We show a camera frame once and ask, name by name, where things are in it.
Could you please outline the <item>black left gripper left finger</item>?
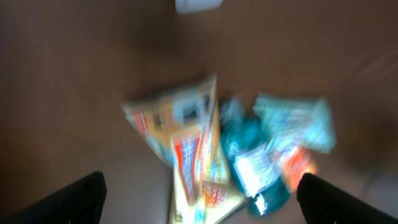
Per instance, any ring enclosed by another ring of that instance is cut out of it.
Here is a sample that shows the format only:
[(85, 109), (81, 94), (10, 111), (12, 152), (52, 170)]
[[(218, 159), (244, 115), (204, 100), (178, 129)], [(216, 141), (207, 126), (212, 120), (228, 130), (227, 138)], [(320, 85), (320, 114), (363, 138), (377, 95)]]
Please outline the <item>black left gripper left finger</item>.
[(1, 220), (2, 224), (99, 224), (107, 188), (95, 171)]

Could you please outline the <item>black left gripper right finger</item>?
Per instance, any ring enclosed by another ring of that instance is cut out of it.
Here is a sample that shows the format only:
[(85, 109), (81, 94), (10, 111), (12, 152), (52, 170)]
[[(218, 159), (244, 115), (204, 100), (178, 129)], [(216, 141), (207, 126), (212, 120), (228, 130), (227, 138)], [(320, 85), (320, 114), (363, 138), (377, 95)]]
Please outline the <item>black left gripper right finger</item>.
[(397, 224), (397, 218), (309, 173), (299, 182), (297, 201), (307, 224)]

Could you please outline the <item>orange Kleenex tissue pack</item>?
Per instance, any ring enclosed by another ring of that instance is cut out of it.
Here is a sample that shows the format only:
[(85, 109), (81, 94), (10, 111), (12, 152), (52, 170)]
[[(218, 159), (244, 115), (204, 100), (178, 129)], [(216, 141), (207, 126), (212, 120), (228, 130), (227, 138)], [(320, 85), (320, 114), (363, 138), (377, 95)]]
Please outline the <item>orange Kleenex tissue pack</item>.
[(304, 147), (293, 145), (283, 151), (277, 151), (274, 155), (289, 192), (297, 190), (304, 174), (318, 172), (316, 162)]

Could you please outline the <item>teal mouthwash bottle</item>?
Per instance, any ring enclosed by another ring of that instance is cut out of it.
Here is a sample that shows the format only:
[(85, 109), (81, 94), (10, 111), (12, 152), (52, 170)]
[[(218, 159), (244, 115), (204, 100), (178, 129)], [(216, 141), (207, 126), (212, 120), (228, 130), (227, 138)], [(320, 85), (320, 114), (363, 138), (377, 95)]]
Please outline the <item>teal mouthwash bottle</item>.
[(262, 122), (248, 116), (238, 98), (224, 100), (220, 109), (221, 145), (238, 189), (257, 217), (275, 212), (289, 199), (279, 168), (269, 155), (269, 135)]

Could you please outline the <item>teal wet wipes pack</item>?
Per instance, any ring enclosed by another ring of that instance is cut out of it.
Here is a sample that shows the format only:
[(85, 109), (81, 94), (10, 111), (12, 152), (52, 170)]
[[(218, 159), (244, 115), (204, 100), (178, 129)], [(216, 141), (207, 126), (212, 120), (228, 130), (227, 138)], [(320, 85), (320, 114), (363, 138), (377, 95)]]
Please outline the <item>teal wet wipes pack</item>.
[(254, 113), (274, 140), (274, 148), (292, 142), (329, 154), (336, 146), (330, 105), (326, 98), (286, 98), (259, 94)]

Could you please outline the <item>yellow snack bag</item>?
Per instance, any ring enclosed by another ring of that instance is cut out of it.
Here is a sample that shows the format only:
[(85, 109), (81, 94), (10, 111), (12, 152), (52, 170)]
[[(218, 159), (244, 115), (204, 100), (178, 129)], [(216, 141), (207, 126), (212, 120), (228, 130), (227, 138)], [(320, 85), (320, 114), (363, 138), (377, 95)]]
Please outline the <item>yellow snack bag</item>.
[(122, 108), (126, 119), (173, 170), (169, 223), (221, 223), (246, 203), (220, 143), (216, 75)]

